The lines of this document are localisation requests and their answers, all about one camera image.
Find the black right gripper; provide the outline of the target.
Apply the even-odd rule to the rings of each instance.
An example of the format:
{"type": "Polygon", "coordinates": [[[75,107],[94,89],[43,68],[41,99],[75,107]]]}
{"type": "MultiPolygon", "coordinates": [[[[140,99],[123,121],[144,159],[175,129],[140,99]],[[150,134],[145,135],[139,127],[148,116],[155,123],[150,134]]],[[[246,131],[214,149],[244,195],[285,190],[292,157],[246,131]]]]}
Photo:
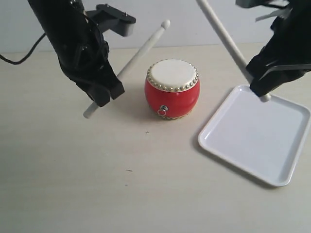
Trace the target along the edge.
{"type": "Polygon", "coordinates": [[[246,66],[257,97],[311,71],[311,2],[289,0],[270,28],[273,36],[246,66]]]}

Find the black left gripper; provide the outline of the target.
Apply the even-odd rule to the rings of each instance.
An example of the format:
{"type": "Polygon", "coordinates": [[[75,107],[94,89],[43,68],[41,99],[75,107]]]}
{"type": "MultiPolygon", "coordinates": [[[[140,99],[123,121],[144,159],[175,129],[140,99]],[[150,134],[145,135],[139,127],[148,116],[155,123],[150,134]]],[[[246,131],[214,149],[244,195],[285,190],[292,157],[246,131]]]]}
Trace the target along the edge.
{"type": "Polygon", "coordinates": [[[94,21],[53,21],[48,39],[65,76],[99,107],[125,90],[108,61],[109,45],[94,21]]]}

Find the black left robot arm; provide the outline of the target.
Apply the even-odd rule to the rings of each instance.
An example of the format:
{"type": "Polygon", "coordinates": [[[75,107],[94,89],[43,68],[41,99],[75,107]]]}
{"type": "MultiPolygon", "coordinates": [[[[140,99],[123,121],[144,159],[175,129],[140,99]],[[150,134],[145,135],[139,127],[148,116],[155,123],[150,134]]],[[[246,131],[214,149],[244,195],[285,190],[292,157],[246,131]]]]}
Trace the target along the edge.
{"type": "Polygon", "coordinates": [[[109,45],[80,0],[30,0],[64,75],[99,107],[125,90],[108,61],[109,45]]]}

